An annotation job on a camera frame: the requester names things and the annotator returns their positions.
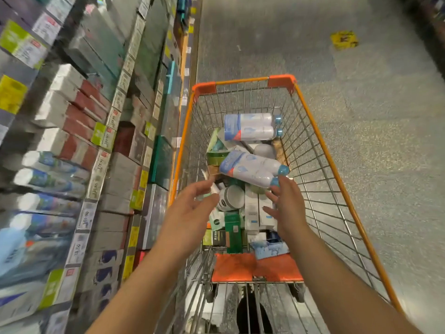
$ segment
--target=cart wheel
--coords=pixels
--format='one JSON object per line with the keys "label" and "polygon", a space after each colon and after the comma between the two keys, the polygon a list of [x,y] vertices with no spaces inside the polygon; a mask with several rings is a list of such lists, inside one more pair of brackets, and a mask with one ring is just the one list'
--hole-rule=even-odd
{"label": "cart wheel", "polygon": [[211,304],[218,294],[218,284],[209,284],[206,286],[206,301]]}
{"label": "cart wheel", "polygon": [[289,286],[292,297],[294,297],[297,302],[304,303],[304,292],[306,291],[306,286],[303,283],[292,283],[287,285]]}

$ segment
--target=store aisle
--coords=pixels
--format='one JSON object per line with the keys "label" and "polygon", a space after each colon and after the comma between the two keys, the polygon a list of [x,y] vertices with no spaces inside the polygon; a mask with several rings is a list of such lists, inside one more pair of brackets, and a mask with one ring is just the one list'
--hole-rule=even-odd
{"label": "store aisle", "polygon": [[[330,34],[352,30],[357,48]],[[294,74],[408,316],[445,325],[445,83],[397,0],[204,0],[197,81]]]}

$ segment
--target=person's right hand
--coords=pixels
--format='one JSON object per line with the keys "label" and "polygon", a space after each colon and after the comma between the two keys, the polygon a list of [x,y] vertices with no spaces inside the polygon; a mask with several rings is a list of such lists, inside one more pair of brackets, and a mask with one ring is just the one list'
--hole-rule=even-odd
{"label": "person's right hand", "polygon": [[287,242],[289,236],[300,227],[308,227],[306,222],[306,207],[303,195],[297,183],[285,176],[279,176],[280,187],[272,186],[272,192],[267,191],[266,196],[275,203],[277,210],[263,207],[265,213],[270,214],[278,221],[278,234]]}

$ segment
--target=shopping cart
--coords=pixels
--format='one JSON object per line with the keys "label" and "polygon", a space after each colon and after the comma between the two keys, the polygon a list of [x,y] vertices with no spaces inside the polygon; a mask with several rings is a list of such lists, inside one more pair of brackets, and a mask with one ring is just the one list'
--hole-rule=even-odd
{"label": "shopping cart", "polygon": [[[345,263],[402,312],[388,276],[372,247],[340,179],[316,123],[292,75],[200,83],[193,87],[174,173],[173,187],[203,179],[206,150],[214,128],[227,113],[271,112],[282,116],[281,154],[303,194],[306,218],[313,230]],[[175,199],[176,192],[170,197]],[[156,332],[236,333],[240,297],[254,295],[259,332],[264,307],[274,333],[327,333],[302,278],[215,279],[216,258],[224,247],[201,246],[188,260],[162,311]],[[234,272],[240,267],[230,266]],[[253,324],[248,319],[248,332]]]}

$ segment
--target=person's right arm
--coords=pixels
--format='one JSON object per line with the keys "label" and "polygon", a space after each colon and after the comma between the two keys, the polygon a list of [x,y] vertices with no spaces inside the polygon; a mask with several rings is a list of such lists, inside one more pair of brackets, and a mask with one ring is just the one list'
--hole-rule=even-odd
{"label": "person's right arm", "polygon": [[279,181],[280,188],[272,188],[275,194],[266,194],[278,210],[265,207],[264,211],[278,220],[278,233],[286,241],[330,332],[420,334],[311,230],[298,185],[284,176]]}

